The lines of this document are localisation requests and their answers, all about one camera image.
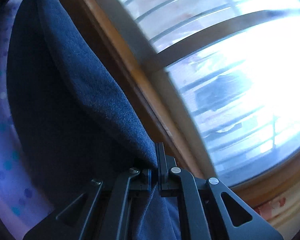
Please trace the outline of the navy blue fleece garment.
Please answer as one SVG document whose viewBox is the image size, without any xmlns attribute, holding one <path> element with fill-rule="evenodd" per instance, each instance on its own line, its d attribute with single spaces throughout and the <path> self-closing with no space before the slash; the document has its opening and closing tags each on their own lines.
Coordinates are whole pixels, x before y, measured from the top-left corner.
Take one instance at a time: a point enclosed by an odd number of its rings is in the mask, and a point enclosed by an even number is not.
<svg viewBox="0 0 300 240">
<path fill-rule="evenodd" d="M 154 142 L 59 0 L 22 1 L 7 93 L 31 179 L 54 207 L 93 179 L 158 166 Z"/>
</svg>

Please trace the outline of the lilac patterned bed sheet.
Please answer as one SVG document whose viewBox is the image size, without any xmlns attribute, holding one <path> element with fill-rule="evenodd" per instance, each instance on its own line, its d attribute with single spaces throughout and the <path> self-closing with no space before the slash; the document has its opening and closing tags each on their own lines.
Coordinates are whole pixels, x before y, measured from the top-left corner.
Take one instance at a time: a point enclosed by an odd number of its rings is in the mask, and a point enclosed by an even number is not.
<svg viewBox="0 0 300 240">
<path fill-rule="evenodd" d="M 53 210 L 32 184 L 7 98 L 8 47 L 21 2 L 8 0 L 0 12 L 0 224 L 13 239 L 23 239 Z"/>
</svg>

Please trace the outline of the brown wooden headboard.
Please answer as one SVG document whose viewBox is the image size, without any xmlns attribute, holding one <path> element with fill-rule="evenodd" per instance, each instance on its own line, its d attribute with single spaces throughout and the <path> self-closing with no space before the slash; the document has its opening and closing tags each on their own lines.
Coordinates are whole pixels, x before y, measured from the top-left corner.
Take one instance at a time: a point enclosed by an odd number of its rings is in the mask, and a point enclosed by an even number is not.
<svg viewBox="0 0 300 240">
<path fill-rule="evenodd" d="M 84 41 L 100 58 L 106 69 L 122 88 L 149 136 L 163 141 L 167 153 L 199 178 L 208 178 L 213 170 L 204 158 L 195 153 L 170 113 L 160 100 L 133 53 L 108 16 L 95 0 L 60 0 Z M 250 206 L 300 191 L 300 153 L 279 167 L 233 190 Z"/>
</svg>

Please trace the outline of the window with metal frame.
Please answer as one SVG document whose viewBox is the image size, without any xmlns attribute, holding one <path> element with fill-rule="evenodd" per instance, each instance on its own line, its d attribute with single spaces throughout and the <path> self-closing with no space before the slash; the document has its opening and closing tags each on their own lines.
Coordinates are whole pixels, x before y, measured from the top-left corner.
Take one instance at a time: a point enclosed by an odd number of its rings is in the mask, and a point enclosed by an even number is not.
<svg viewBox="0 0 300 240">
<path fill-rule="evenodd" d="M 98 0 L 228 186 L 300 150 L 300 0 Z"/>
</svg>

